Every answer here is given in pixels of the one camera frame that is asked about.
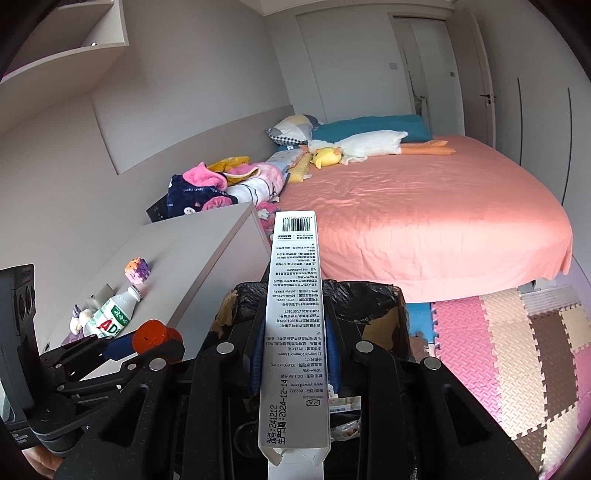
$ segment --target silver screw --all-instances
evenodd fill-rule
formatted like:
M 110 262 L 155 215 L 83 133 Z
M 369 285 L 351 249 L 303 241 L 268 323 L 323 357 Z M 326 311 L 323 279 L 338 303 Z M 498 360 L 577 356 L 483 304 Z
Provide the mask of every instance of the silver screw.
M 216 350 L 218 353 L 226 355 L 227 353 L 232 353 L 234 351 L 234 344 L 230 342 L 222 342 L 216 347 Z
M 428 356 L 423 362 L 429 370 L 439 370 L 441 368 L 441 360 L 434 356 Z
M 361 342 L 357 342 L 355 348 L 361 353 L 370 353 L 371 351 L 373 351 L 374 346 L 371 343 L 363 340 Z
M 154 358 L 149 364 L 150 370 L 157 372 L 166 367 L 166 360 L 164 358 Z

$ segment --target foam cube toy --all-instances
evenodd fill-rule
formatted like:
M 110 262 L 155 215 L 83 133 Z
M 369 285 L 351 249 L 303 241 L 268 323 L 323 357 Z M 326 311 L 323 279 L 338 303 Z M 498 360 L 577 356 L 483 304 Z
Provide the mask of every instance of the foam cube toy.
M 125 276 L 133 285 L 139 285 L 150 276 L 150 266 L 143 258 L 134 258 L 125 267 Z

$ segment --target pink blanket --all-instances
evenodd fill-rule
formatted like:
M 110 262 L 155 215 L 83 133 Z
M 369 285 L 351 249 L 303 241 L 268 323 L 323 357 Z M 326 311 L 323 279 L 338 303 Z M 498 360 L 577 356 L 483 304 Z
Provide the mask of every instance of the pink blanket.
M 315 210 L 324 278 L 402 288 L 408 302 L 459 299 L 568 272 L 569 219 L 532 175 L 482 143 L 449 156 L 389 155 L 310 169 L 281 210 Z

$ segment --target table top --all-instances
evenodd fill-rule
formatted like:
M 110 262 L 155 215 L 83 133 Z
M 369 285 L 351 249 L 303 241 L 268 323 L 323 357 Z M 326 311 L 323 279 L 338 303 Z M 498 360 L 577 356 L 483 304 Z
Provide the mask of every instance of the table top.
M 123 333 L 157 319 L 175 327 L 236 232 L 254 211 L 251 203 L 241 203 L 144 225 L 111 257 L 92 280 L 72 297 L 81 308 L 86 299 L 109 284 L 115 293 L 131 283 L 125 277 L 127 263 L 135 257 L 150 265 L 148 280 L 137 285 L 143 299 Z M 69 332 L 70 319 L 60 319 L 50 342 L 59 345 Z

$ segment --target human hand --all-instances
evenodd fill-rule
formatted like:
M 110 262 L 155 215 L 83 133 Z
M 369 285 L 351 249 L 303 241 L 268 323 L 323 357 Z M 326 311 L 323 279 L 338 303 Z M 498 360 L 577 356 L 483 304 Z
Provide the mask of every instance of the human hand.
M 46 478 L 53 479 L 53 475 L 64 461 L 63 458 L 51 453 L 43 445 L 37 445 L 22 451 L 31 466 Z

